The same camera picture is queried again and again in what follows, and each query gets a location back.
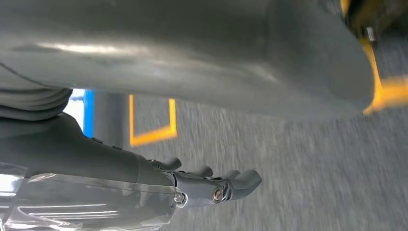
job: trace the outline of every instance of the yellow metal frame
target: yellow metal frame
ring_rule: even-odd
[[[348,11],[351,0],[340,0],[343,16]],[[364,110],[364,114],[382,110],[386,107],[401,106],[408,103],[408,76],[388,77],[380,79],[374,50],[368,40],[360,41],[374,74],[374,99]]]
[[[131,147],[146,145],[160,140],[177,137],[176,125],[176,100],[169,99],[169,125],[143,134],[134,134],[134,101],[133,95],[129,95],[129,142]]]

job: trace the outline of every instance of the blue post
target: blue post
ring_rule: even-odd
[[[94,93],[86,90],[84,95],[84,135],[93,136],[93,119],[94,119]]]

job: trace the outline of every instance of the clear plastic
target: clear plastic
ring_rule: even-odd
[[[41,174],[18,190],[5,231],[154,231],[170,223],[177,188]]]
[[[25,167],[0,162],[0,229],[24,180]]]

